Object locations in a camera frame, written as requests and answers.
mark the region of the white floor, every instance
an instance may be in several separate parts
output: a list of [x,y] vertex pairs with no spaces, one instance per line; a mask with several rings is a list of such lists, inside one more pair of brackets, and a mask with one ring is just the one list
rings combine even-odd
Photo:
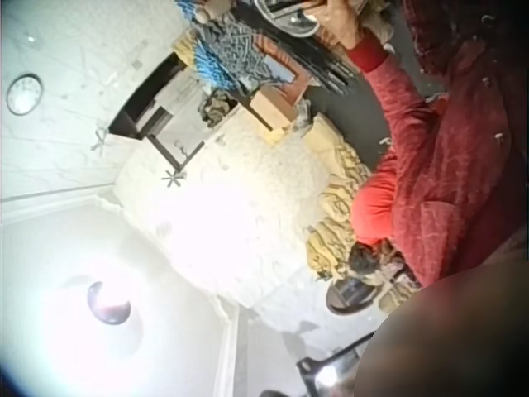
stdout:
[[375,330],[366,310],[338,318],[326,283],[307,267],[307,230],[321,218],[328,173],[299,136],[269,146],[236,110],[189,163],[180,188],[161,180],[169,164],[145,141],[114,193],[183,277],[251,309],[256,321],[331,352]]

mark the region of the red cardigan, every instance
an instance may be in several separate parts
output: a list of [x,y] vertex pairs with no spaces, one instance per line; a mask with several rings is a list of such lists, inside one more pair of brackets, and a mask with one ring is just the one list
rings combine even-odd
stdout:
[[[371,32],[349,56],[391,131],[393,240],[407,263],[423,286],[479,265],[527,220],[526,162],[512,149],[503,102],[501,72],[509,63],[477,41],[467,43],[440,119]],[[527,106],[523,112],[527,130]]]

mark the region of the cardboard box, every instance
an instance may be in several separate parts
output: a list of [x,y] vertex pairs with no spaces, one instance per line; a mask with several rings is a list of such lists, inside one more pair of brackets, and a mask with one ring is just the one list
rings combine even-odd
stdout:
[[251,100],[250,106],[272,129],[287,127],[298,116],[296,108],[274,87],[262,87]]

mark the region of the hand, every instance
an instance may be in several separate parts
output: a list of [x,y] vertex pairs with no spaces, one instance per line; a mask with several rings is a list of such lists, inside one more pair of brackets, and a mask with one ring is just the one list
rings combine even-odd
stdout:
[[[314,2],[306,4],[311,7]],[[326,4],[307,9],[305,13],[313,15],[322,26],[336,36],[347,50],[355,48],[364,38],[358,15],[347,0],[327,0]]]

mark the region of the bright light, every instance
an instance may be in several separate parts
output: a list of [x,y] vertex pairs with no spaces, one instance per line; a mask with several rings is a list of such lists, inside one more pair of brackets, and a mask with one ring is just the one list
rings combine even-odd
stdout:
[[97,305],[110,308],[121,306],[129,301],[129,296],[123,285],[118,283],[103,283],[98,291]]
[[324,366],[316,375],[316,382],[326,387],[332,387],[338,381],[338,374],[334,366]]

